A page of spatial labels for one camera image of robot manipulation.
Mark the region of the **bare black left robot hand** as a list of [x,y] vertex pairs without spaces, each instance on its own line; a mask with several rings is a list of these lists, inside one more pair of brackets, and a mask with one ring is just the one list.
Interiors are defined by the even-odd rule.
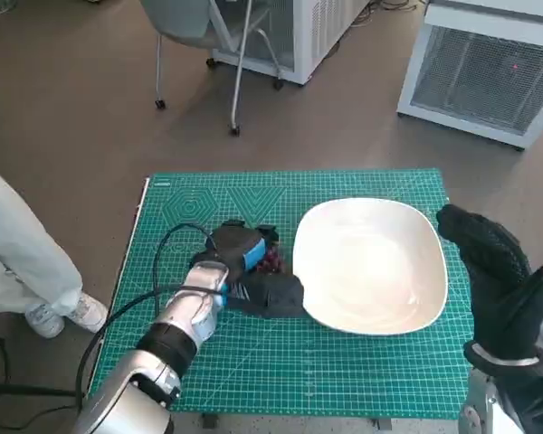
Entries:
[[251,228],[243,221],[228,220],[212,231],[205,249],[191,259],[190,266],[202,261],[221,262],[229,270],[230,282],[254,270],[280,271],[279,243],[274,225]]

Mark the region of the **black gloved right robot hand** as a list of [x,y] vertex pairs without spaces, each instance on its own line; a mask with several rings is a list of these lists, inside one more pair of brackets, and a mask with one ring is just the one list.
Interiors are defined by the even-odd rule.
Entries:
[[469,274],[473,342],[503,361],[537,357],[543,266],[532,269],[517,238],[480,214],[447,204],[436,219],[439,234],[458,247]]

